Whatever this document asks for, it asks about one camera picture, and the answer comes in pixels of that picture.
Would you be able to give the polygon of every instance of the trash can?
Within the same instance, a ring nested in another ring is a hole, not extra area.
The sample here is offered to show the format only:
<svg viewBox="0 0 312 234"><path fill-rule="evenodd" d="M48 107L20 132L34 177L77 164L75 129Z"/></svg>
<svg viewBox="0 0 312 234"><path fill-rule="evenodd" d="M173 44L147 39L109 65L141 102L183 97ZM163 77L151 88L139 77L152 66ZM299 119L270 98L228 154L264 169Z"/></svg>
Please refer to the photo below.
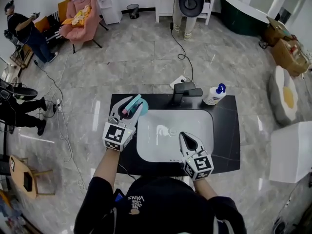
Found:
<svg viewBox="0 0 312 234"><path fill-rule="evenodd" d="M138 13L138 4L130 4L127 6L127 9L129 10L129 16L131 19L137 19L140 16Z"/></svg>

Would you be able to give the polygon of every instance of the black faucet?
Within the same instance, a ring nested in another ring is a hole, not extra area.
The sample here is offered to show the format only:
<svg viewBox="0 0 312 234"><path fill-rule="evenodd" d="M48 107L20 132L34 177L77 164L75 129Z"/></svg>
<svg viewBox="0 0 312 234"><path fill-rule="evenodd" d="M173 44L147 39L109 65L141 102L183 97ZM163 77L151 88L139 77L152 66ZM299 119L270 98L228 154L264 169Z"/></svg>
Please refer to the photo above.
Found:
<svg viewBox="0 0 312 234"><path fill-rule="evenodd" d="M199 97L203 95L201 88L196 88L194 82L177 83L174 86L174 95L172 97L172 105L179 106L185 97Z"/></svg>

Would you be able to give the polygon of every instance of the gray tile floor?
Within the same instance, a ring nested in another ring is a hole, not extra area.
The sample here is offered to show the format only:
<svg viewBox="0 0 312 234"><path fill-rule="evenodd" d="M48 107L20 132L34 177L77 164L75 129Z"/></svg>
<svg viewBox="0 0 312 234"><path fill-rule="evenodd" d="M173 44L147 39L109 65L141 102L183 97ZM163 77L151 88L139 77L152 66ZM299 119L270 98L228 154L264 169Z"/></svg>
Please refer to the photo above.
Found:
<svg viewBox="0 0 312 234"><path fill-rule="evenodd" d="M94 169L103 156L102 133L109 114L113 93L172 93L169 83L180 75L191 76L187 60L179 60L180 47L169 30L170 18L155 23L155 13L141 13L130 20L99 26L95 39L103 45L85 43L75 54L69 42L62 45L58 58L44 67L60 84L64 99L61 113L48 119L43 136L36 129L16 128L9 135L10 153L29 157L29 163L40 169L52 168L53 175L39 182L43 192L56 195L30 200L19 194L24 214L44 233L71 233L75 217ZM275 67L269 49L262 50L258 39L237 35L211 16L208 27L198 19L193 37L184 42L176 35L194 67L194 81L206 94L211 86L223 82L227 93L236 96L240 138L241 169L208 178L218 194L230 196L243 214L248 233L270 233L273 221L288 200L294 184L268 181L270 134L279 126L275 122L266 93L266 84ZM60 98L51 80L31 64L23 71L21 81L39 92L38 98L52 94ZM312 77L294 79L299 94L297 121L312 120ZM73 160L60 130L68 137ZM117 175L116 188L127 192L132 179ZM296 222L312 202L308 178L301 180L291 204L282 211L289 222Z"/></svg>

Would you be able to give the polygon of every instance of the blue jeans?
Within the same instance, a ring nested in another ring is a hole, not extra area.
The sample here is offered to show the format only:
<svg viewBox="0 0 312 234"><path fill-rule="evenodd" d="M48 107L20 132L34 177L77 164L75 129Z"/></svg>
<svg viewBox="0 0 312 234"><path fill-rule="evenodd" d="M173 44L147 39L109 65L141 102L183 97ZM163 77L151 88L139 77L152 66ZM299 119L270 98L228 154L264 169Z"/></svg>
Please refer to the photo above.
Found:
<svg viewBox="0 0 312 234"><path fill-rule="evenodd" d="M43 62L47 63L54 57L50 52L45 37L34 26L29 38L23 39L21 42L29 45L34 51L35 55Z"/></svg>

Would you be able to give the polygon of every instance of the wooden stool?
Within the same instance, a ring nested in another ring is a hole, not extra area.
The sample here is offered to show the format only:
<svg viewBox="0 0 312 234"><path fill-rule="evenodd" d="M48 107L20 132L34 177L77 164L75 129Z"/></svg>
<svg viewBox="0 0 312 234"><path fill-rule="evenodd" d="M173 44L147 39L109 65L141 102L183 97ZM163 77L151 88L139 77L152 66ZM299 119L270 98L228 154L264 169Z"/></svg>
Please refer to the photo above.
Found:
<svg viewBox="0 0 312 234"><path fill-rule="evenodd" d="M52 172L53 170L47 170L43 172L38 172L36 169L26 165L28 162L28 158L17 158L14 155L10 156L10 173L12 180L27 196L32 199L35 199L38 195L52 196L55 193L38 193L37 187L37 176L47 174ZM28 173L31 177L31 191L27 191L24 187L24 173Z"/></svg>

